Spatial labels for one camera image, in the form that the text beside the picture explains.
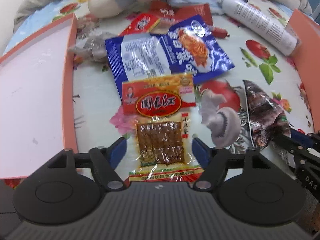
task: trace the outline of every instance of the clear plastic bag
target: clear plastic bag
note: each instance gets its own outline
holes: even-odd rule
[[[130,172],[129,181],[197,180],[203,169],[191,154],[189,122],[189,113],[183,110],[164,118],[138,117],[134,135],[137,168]]]
[[[82,63],[84,60],[106,63],[108,57],[104,40],[114,36],[111,33],[105,33],[77,41],[74,46],[69,48],[76,55],[75,63]]]

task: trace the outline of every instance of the floral tablecloth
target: floral tablecloth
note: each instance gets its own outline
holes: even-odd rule
[[[275,18],[280,24],[286,25],[291,11],[284,6],[268,0],[249,0],[249,3],[261,9],[268,16]],[[83,23],[78,32],[78,41],[91,34],[109,32],[115,35],[121,33],[131,22],[132,15],[123,13],[118,17],[105,20],[87,21],[84,17],[88,13],[86,4],[78,5],[74,0],[65,0],[54,5],[54,16],[47,21],[63,17],[65,14],[75,12],[79,23]],[[252,147],[248,115],[245,100],[243,80],[256,83],[271,98],[278,102],[284,109],[290,126],[305,133],[313,132],[312,116],[306,93],[301,83],[293,61],[283,56],[276,48],[263,38],[226,16],[213,16],[214,26],[224,28],[230,37],[218,40],[233,61],[235,68],[224,73],[216,79],[196,86],[198,105],[189,112],[189,143],[193,137],[199,137],[209,147],[215,147],[211,131],[201,124],[199,114],[200,94],[204,89],[210,89],[215,94],[222,94],[226,103],[220,107],[231,107],[237,112],[241,122],[239,137],[231,144],[229,150],[235,154],[244,154],[248,147]],[[19,42],[28,35],[25,23],[17,31],[10,43]],[[111,70],[105,65],[93,62],[83,62],[74,69],[74,121],[76,139],[79,152],[88,152],[96,146],[110,146],[120,136],[128,139],[128,149],[125,157],[116,168],[121,179],[126,180],[129,173],[140,166],[136,153],[136,141],[132,134],[134,129],[131,116],[123,114],[121,100],[113,79]],[[279,149],[268,146],[262,154],[290,173],[288,167],[279,156]],[[291,156],[289,164],[294,166]],[[197,166],[193,158],[192,165]]]

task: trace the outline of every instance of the blue snack bag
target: blue snack bag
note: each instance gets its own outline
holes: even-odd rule
[[[199,84],[234,67],[200,15],[171,26],[167,35],[131,34],[105,43],[120,98],[126,81],[187,72]]]
[[[191,72],[194,84],[235,67],[200,15],[171,26],[166,36],[176,58],[171,72]]]
[[[105,40],[108,59],[122,99],[122,83],[170,75],[162,35],[130,34]]]

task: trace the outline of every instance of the snack package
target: snack package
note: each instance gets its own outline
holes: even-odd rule
[[[171,26],[168,36],[179,61],[171,72],[191,72],[195,84],[235,67],[199,15]]]
[[[105,43],[121,98],[126,81],[187,72],[198,84],[234,67],[199,15],[173,25],[168,35],[132,34]]]
[[[124,114],[164,117],[180,108],[196,106],[191,74],[124,82],[122,87]]]
[[[283,108],[255,83],[244,80],[252,144],[262,150],[276,133],[291,137]]]
[[[159,17],[148,13],[140,13],[132,23],[119,35],[148,33],[160,22]]]
[[[197,180],[203,169],[191,154],[189,113],[183,109],[168,117],[140,118],[136,125],[136,170],[129,181]]]
[[[160,23],[152,30],[152,33],[156,34],[167,34],[170,26],[197,14],[202,17],[207,25],[213,25],[209,4],[207,3],[175,8],[162,1],[153,1],[148,13],[161,19]]]
[[[94,61],[108,65],[105,39],[116,37],[116,34],[102,31],[100,21],[91,14],[80,17],[77,20],[76,44],[68,48],[74,56],[74,67],[84,61]]]
[[[195,181],[203,171],[191,153],[192,75],[180,73],[123,84],[123,113],[134,118],[130,181]]]
[[[123,82],[171,74],[161,35],[131,34],[105,43],[121,99]]]

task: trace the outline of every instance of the red packaging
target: red packaging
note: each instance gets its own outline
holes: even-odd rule
[[[218,27],[212,26],[211,27],[211,32],[212,32],[212,35],[215,38],[224,39],[226,37],[230,37],[230,35],[228,34],[227,30],[222,29],[222,28],[218,28]]]
[[[197,14],[202,17],[207,25],[213,25],[208,3],[174,8],[165,2],[153,1],[148,13],[161,18],[161,23],[167,23],[170,26]]]
[[[124,36],[134,33],[148,33],[160,22],[159,17],[148,14],[140,13],[132,23],[119,35]]]
[[[122,84],[124,114],[164,117],[196,106],[191,74],[153,77]]]

